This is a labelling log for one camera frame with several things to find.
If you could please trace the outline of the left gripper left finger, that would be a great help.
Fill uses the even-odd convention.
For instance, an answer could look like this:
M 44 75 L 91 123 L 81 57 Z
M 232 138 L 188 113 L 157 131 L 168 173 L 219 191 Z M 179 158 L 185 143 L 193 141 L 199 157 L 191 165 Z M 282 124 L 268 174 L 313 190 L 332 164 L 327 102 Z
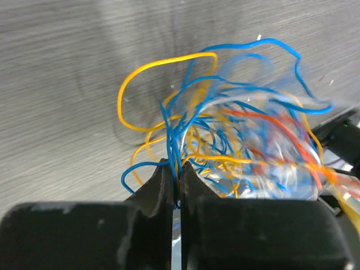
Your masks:
M 123 239 L 123 268 L 170 269 L 174 184 L 169 165 L 158 165 L 125 202 L 130 213 Z

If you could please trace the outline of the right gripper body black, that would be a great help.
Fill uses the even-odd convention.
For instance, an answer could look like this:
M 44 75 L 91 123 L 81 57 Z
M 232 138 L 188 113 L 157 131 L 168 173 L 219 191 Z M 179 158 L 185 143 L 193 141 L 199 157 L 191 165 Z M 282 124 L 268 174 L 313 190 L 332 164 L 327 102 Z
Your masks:
M 321 145 L 351 165 L 359 178 L 359 108 L 345 109 L 312 128 Z

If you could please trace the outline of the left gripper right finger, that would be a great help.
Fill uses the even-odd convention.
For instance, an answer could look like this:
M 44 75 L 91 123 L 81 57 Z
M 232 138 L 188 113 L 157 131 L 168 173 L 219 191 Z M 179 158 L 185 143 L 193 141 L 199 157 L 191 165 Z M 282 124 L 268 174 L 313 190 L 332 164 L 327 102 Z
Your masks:
M 182 269 L 233 269 L 233 200 L 221 199 L 188 162 L 179 190 Z

